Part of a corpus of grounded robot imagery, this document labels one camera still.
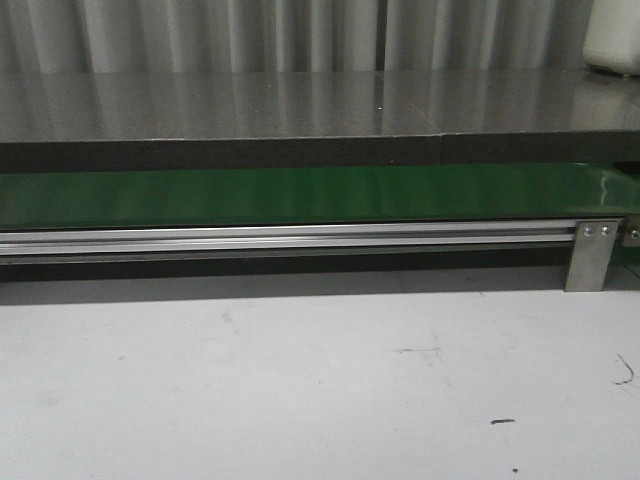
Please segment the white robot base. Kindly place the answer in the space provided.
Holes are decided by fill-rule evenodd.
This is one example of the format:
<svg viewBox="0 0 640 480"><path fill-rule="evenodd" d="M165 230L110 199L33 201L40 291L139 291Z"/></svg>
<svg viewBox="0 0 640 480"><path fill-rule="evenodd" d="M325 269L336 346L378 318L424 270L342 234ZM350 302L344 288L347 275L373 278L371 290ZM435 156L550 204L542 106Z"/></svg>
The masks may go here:
<svg viewBox="0 0 640 480"><path fill-rule="evenodd" d="M592 68L639 75L639 0L594 0L583 44Z"/></svg>

